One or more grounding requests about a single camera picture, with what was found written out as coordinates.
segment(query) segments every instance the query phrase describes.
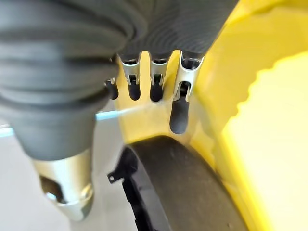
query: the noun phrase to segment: silver metal joint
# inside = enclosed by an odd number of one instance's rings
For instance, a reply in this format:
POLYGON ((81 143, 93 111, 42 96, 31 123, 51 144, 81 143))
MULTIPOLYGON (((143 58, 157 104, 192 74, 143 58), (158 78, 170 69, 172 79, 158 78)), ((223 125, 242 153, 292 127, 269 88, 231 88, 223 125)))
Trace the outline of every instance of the silver metal joint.
POLYGON ((151 84, 154 85, 159 78, 159 85, 163 85, 168 66, 168 59, 152 60, 150 61, 150 76, 151 84))
POLYGON ((54 161, 33 160, 48 199, 71 220, 81 221, 93 203, 91 151, 54 161))
POLYGON ((113 78, 111 78, 109 80, 106 80, 105 83, 104 83, 105 86, 107 86, 107 82, 110 82, 113 85, 113 84, 115 84, 116 79, 113 77, 113 78))
POLYGON ((183 90, 183 88, 187 88, 186 101, 189 101, 195 82, 200 73, 203 60, 204 57, 201 59, 184 57, 183 52, 181 51, 179 67, 173 91, 174 101, 180 98, 181 90, 183 90))
POLYGON ((124 74, 128 84, 136 82, 139 84, 140 81, 140 55, 137 59, 122 60, 124 74))

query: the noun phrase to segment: yellow object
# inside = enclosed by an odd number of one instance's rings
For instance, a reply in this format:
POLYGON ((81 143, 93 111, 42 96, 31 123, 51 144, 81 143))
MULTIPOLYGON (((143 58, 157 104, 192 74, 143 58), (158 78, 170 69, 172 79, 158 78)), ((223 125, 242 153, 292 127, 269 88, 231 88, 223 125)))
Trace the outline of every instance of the yellow object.
POLYGON ((126 142, 165 134, 197 150, 221 176, 252 231, 308 230, 308 3, 242 0, 207 53, 183 135, 169 130, 179 53, 170 58, 164 100, 141 98, 118 80, 126 142))

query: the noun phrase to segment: yellow plastic housing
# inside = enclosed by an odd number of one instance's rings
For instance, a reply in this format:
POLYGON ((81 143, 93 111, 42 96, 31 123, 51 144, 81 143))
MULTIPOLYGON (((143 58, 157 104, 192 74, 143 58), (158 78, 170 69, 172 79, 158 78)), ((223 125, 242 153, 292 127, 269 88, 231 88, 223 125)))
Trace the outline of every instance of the yellow plastic housing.
POLYGON ((150 101, 149 55, 141 97, 121 73, 120 125, 127 143, 168 135, 197 150, 219 174, 251 231, 308 230, 308 1, 241 0, 205 61, 186 133, 169 129, 179 52, 163 101, 150 101))

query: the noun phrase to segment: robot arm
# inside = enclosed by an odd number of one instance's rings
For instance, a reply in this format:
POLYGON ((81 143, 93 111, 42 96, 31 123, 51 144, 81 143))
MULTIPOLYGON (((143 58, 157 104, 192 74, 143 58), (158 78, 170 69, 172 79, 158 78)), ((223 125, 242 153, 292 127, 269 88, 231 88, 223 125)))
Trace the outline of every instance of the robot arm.
MULTIPOLYGON (((188 105, 203 56, 236 2, 0 2, 0 116, 32 158, 44 193, 67 216, 82 220, 91 207, 95 113, 109 99, 106 81, 118 75, 112 57, 120 55, 137 100, 139 53, 149 51, 151 99, 157 101, 169 56, 181 50, 174 104, 188 105)), ((175 133, 186 128, 177 120, 187 119, 188 106, 180 108, 171 113, 175 133)))

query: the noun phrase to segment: gray floor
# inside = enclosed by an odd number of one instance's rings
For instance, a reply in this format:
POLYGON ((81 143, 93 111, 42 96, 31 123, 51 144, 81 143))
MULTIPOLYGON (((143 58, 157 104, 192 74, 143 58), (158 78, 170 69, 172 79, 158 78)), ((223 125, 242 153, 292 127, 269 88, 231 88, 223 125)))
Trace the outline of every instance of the gray floor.
MULTIPOLYGON (((114 108, 109 104, 105 110, 114 108)), ((110 185, 106 177, 122 147, 117 118, 99 121, 94 140, 94 205, 83 222, 70 222, 44 197, 31 162, 16 138, 0 138, 0 230, 136 231, 121 183, 110 185)))

